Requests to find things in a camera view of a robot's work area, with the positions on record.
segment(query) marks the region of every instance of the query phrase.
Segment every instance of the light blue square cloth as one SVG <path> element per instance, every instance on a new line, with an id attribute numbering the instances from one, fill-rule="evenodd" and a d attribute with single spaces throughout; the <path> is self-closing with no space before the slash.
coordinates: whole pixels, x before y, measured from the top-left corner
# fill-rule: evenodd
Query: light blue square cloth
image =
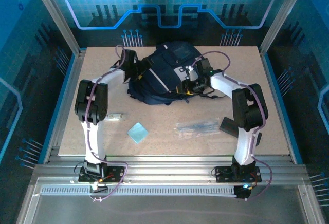
<path id="1" fill-rule="evenodd" d="M 148 134 L 149 132 L 139 122 L 128 131 L 128 135 L 136 143 L 142 141 Z"/>

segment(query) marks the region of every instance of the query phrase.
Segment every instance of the backpack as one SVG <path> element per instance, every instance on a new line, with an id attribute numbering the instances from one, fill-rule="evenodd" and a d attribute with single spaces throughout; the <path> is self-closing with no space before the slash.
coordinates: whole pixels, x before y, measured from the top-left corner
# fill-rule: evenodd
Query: backpack
<path id="1" fill-rule="evenodd" d="M 156 46 L 155 52 L 147 57 L 147 60 L 152 62 L 152 67 L 141 78 L 130 79 L 127 93 L 149 105 L 170 105 L 177 100 L 189 103 L 188 98 L 196 95 L 177 93 L 176 87 L 189 78 L 186 67 L 191 66 L 200 55 L 201 53 L 187 42 L 174 41 Z M 196 65 L 193 69 L 200 77 Z"/>

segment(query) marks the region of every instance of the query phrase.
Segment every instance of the black mounting plate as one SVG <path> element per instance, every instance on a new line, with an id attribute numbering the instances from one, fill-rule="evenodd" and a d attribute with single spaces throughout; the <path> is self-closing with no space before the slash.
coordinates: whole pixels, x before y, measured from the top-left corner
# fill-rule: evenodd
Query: black mounting plate
<path id="1" fill-rule="evenodd" d="M 104 179 L 103 182 L 119 182 L 123 176 L 125 167 L 123 166 L 107 166 L 107 175 L 113 174 L 112 177 Z M 87 174 L 84 167 L 81 167 L 79 174 L 79 182 L 95 182 L 99 178 L 94 175 Z"/>
<path id="2" fill-rule="evenodd" d="M 262 176 L 258 166 L 255 166 L 253 172 L 240 175 L 239 179 L 236 179 L 230 166 L 216 166 L 214 171 L 217 183 L 253 183 L 255 179 L 251 174 L 257 177 L 257 182 L 262 182 Z"/>

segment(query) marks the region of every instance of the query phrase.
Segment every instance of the wooden table surface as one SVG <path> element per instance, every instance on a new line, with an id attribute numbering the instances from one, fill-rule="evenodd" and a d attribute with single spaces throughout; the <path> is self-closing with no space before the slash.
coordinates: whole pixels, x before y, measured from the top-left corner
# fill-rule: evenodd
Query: wooden table surface
<path id="1" fill-rule="evenodd" d="M 256 149 L 258 155 L 287 155 L 287 142 L 275 107 L 273 96 L 263 64 L 256 47 L 196 47 L 201 53 L 220 50 L 231 57 L 228 75 L 241 82 L 258 83 L 262 87 L 269 118 L 261 130 L 262 139 Z M 155 47 L 132 48 L 139 59 L 154 52 Z M 214 69 L 223 69 L 227 59 L 221 54 L 207 55 Z M 88 48 L 82 65 L 79 82 L 92 80 L 118 60 L 114 47 Z M 109 94 L 108 113 L 123 113 L 122 121 L 106 121 L 104 124 L 104 146 L 108 155 L 233 155 L 237 138 L 221 132 L 190 139 L 178 139 L 174 128 L 177 123 L 194 122 L 224 117 L 233 118 L 232 101 L 229 97 L 208 99 L 193 97 L 190 103 L 176 101 L 171 105 L 146 105 L 129 97 L 127 84 L 118 85 L 115 93 Z M 60 155 L 84 155 L 83 129 L 74 113 L 77 89 L 71 105 Z M 149 134 L 136 144 L 127 134 L 139 122 Z"/>

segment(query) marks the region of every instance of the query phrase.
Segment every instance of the clear plastic bag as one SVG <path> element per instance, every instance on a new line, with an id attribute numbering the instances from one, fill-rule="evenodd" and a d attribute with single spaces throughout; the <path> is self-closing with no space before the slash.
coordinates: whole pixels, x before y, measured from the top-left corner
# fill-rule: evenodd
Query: clear plastic bag
<path id="1" fill-rule="evenodd" d="M 219 118 L 177 123 L 175 128 L 175 137 L 179 139 L 197 138 L 219 133 L 221 133 Z"/>

